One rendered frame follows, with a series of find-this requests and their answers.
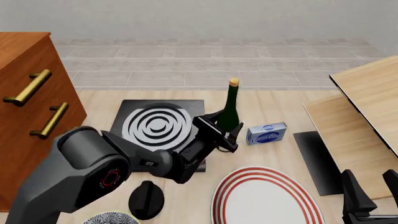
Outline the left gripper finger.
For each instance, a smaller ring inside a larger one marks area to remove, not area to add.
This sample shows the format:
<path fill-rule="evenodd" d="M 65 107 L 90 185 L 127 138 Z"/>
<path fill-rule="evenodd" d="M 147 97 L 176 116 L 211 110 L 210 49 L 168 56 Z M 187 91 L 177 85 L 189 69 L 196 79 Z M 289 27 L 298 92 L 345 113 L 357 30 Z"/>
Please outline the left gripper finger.
<path fill-rule="evenodd" d="M 231 132 L 229 132 L 228 141 L 234 145 L 236 144 L 237 137 L 239 135 L 240 130 L 243 128 L 244 123 L 239 123 L 237 127 L 235 127 Z"/>
<path fill-rule="evenodd" d="M 220 115 L 222 114 L 223 110 L 219 110 L 215 113 L 209 113 L 209 114 L 205 114 L 203 115 L 203 117 L 209 122 L 209 123 L 214 123 L 216 124 Z"/>

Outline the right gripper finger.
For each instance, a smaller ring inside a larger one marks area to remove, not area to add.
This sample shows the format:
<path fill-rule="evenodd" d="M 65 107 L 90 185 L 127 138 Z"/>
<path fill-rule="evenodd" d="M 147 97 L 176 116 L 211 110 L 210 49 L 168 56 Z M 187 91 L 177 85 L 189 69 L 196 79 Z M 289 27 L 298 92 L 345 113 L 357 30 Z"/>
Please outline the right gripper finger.
<path fill-rule="evenodd" d="M 398 173 L 393 169 L 389 169 L 382 176 L 393 198 L 398 199 Z"/>
<path fill-rule="evenodd" d="M 369 213 L 377 208 L 361 188 L 352 171 L 344 170 L 341 173 L 341 182 L 344 195 L 343 213 Z"/>

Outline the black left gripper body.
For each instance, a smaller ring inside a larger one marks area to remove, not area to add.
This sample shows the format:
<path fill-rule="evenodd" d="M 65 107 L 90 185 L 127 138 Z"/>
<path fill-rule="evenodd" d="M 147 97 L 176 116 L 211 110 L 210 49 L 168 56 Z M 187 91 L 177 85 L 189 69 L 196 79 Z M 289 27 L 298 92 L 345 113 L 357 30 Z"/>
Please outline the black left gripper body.
<path fill-rule="evenodd" d="M 238 145 L 232 145 L 228 141 L 228 136 L 214 123 L 209 123 L 203 115 L 193 118 L 193 125 L 198 128 L 198 133 L 203 134 L 205 139 L 213 141 L 216 146 L 222 147 L 229 152 L 234 153 Z"/>

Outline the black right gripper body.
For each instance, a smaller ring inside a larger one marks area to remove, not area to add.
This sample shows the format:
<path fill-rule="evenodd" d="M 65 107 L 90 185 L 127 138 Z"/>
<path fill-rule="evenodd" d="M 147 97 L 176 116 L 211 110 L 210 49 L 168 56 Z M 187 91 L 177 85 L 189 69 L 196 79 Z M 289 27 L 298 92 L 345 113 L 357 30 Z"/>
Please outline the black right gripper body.
<path fill-rule="evenodd" d="M 344 224 L 398 224 L 398 215 L 371 215 L 367 210 L 343 210 Z"/>

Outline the dark green wine bottle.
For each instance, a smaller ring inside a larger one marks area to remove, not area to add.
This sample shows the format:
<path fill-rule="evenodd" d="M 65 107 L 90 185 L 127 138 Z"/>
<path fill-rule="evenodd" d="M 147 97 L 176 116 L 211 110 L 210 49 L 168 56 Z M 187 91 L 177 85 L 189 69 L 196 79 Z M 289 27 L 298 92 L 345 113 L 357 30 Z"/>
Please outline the dark green wine bottle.
<path fill-rule="evenodd" d="M 236 110 L 238 90 L 239 78 L 231 78 L 229 80 L 226 104 L 216 123 L 225 134 L 229 134 L 239 124 L 239 116 Z"/>

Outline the red-brown wooden cabinet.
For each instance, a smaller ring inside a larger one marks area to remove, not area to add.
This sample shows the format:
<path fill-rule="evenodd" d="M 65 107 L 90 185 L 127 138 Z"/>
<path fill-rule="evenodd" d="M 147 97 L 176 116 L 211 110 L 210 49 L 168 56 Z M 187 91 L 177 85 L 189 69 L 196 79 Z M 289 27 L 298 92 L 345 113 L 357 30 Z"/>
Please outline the red-brown wooden cabinet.
<path fill-rule="evenodd" d="M 31 81 L 29 74 L 48 69 L 52 76 L 22 107 L 5 103 Z M 54 114 L 69 108 L 47 139 L 30 136 Z M 47 156 L 55 137 L 82 124 L 86 111 L 48 32 L 0 32 L 0 212 L 8 212 L 23 180 Z"/>

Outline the blue printed food box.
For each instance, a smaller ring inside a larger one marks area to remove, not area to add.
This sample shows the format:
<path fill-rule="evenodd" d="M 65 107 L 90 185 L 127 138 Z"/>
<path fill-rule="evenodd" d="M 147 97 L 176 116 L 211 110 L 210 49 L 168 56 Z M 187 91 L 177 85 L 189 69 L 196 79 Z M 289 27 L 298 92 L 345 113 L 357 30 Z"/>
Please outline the blue printed food box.
<path fill-rule="evenodd" d="M 246 134 L 247 145 L 263 144 L 281 141 L 287 130 L 287 125 L 283 122 L 265 124 L 248 128 Z"/>

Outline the flat black stove plate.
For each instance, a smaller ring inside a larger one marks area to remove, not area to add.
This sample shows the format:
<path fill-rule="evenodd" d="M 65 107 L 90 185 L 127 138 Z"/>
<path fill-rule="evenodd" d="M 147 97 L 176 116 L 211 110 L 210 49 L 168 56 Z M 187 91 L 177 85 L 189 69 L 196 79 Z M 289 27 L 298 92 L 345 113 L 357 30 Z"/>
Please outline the flat black stove plate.
<path fill-rule="evenodd" d="M 180 152 L 198 133 L 193 118 L 204 112 L 203 100 L 122 100 L 110 132 L 150 151 Z"/>

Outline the pale wooden furniture piece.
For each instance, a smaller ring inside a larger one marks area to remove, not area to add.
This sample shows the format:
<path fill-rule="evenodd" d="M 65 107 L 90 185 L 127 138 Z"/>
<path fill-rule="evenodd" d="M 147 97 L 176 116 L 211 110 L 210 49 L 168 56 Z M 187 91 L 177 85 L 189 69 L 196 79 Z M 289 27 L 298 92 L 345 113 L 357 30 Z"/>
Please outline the pale wooden furniture piece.
<path fill-rule="evenodd" d="M 304 103 L 340 171 L 371 199 L 392 197 L 382 178 L 398 172 L 398 55 L 332 74 L 340 94 Z"/>

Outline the white plate with red rings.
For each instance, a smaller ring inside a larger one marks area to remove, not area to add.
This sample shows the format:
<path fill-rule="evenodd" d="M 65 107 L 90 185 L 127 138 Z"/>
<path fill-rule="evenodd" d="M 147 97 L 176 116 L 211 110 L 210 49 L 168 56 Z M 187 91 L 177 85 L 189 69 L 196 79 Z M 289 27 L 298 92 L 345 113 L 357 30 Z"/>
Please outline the white plate with red rings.
<path fill-rule="evenodd" d="M 211 224 L 325 224 L 310 193 L 270 167 L 235 169 L 219 182 L 211 201 Z"/>

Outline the round black stove knob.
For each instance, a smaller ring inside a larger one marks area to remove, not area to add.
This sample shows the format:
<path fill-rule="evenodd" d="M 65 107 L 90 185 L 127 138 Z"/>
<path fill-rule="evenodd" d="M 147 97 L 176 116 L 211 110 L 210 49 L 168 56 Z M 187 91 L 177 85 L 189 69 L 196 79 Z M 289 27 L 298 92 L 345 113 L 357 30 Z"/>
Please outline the round black stove knob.
<path fill-rule="evenodd" d="M 145 180 L 130 195 L 130 213 L 138 220 L 155 218 L 164 207 L 164 193 L 155 183 Z"/>

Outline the patterned bowl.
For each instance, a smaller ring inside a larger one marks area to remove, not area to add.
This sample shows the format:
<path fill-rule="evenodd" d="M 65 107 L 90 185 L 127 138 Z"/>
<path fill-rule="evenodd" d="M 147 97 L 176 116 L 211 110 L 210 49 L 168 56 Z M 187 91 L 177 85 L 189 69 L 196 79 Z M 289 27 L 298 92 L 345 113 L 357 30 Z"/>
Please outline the patterned bowl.
<path fill-rule="evenodd" d="M 124 212 L 103 212 L 97 214 L 82 224 L 141 224 L 134 216 Z"/>

